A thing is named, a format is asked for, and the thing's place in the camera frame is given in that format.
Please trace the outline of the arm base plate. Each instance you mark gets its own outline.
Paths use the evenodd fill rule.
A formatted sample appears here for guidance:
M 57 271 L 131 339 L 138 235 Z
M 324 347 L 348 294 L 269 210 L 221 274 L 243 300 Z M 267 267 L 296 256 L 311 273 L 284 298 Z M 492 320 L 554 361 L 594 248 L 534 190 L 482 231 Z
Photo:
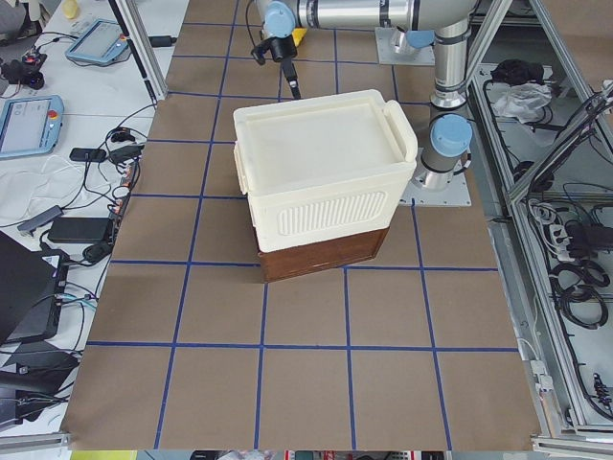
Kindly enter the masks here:
M 435 33 L 399 28 L 376 28 L 375 43 L 379 64 L 428 66 L 435 64 Z
M 432 172 L 422 164 L 423 151 L 424 148 L 418 149 L 415 173 L 407 183 L 399 204 L 420 207 L 470 207 L 472 200 L 465 174 L 460 172 L 464 166 L 462 157 L 456 160 L 451 171 Z

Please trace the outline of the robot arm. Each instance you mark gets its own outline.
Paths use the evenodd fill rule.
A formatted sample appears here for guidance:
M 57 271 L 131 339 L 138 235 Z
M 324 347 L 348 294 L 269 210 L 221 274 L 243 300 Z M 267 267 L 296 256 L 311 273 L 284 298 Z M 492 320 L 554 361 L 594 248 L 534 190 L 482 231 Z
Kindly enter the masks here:
M 467 151 L 472 128 L 459 110 L 465 105 L 468 39 L 473 1 L 259 1 L 260 37 L 252 42 L 252 58 L 279 63 L 293 98 L 301 96 L 293 60 L 299 29 L 389 30 L 391 48 L 416 51 L 431 47 L 434 91 L 430 96 L 429 140 L 420 155 L 413 183 L 442 191 L 465 172 L 459 162 Z

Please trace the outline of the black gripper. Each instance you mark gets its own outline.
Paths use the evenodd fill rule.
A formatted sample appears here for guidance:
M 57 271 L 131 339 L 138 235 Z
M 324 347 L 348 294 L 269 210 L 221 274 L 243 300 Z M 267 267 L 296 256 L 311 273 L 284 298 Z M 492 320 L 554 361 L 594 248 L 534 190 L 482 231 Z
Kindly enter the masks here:
M 296 57 L 296 45 L 292 35 L 287 37 L 271 36 L 258 43 L 251 51 L 252 58 L 258 65 L 264 65 L 267 53 L 274 62 L 281 63 L 284 78 L 294 100 L 301 100 L 302 95 L 298 75 L 292 59 Z

